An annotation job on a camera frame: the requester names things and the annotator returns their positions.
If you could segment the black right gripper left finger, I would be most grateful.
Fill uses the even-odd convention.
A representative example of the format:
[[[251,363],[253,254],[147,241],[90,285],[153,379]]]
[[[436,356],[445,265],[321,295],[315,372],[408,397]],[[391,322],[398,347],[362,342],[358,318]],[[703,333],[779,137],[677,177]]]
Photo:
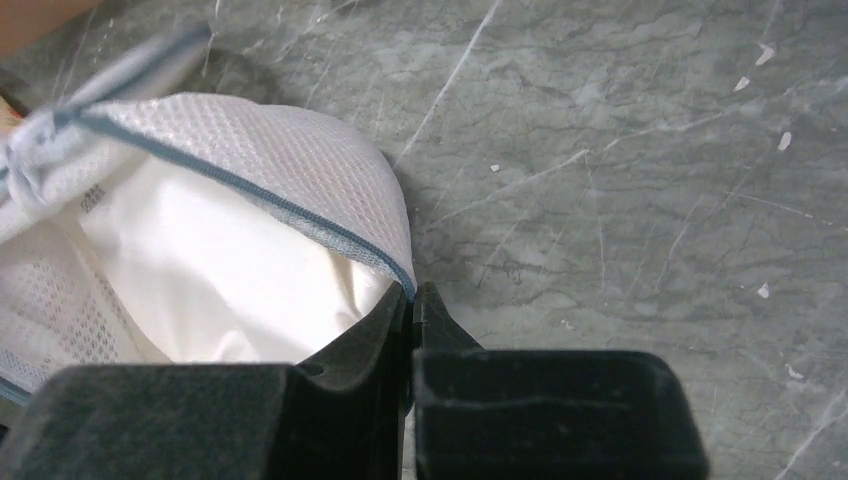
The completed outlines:
[[[85,365],[52,376],[1,444],[5,479],[397,479],[408,301],[297,364]]]

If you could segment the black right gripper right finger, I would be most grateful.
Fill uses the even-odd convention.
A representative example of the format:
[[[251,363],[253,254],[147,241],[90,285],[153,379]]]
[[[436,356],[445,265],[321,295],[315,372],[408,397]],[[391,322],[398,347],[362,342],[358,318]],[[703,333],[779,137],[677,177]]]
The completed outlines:
[[[482,347],[435,285],[416,295],[412,391],[421,479],[705,479],[682,384],[633,350]]]

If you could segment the white bra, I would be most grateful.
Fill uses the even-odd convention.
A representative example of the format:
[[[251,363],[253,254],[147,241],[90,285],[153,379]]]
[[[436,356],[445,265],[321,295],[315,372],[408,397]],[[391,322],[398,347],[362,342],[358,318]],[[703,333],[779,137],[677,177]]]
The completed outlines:
[[[153,158],[120,167],[61,219],[178,363],[300,362],[390,286],[229,188]]]

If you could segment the white mesh laundry bag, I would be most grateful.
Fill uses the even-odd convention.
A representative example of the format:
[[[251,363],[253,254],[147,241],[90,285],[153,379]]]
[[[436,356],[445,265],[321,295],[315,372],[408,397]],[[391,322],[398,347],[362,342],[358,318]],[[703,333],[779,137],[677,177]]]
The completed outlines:
[[[75,365],[227,363],[166,357],[62,222],[66,206],[133,160],[153,158],[217,182],[414,296],[407,210],[387,159],[325,114],[179,91],[210,37],[202,23],[153,38],[69,99],[2,129],[5,398],[24,404]]]

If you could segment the orange plastic file organizer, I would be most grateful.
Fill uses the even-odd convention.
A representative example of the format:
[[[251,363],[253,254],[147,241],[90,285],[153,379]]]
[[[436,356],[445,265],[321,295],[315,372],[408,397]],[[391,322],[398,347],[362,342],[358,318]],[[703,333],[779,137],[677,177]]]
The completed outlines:
[[[102,0],[1,0],[1,58],[101,3]]]

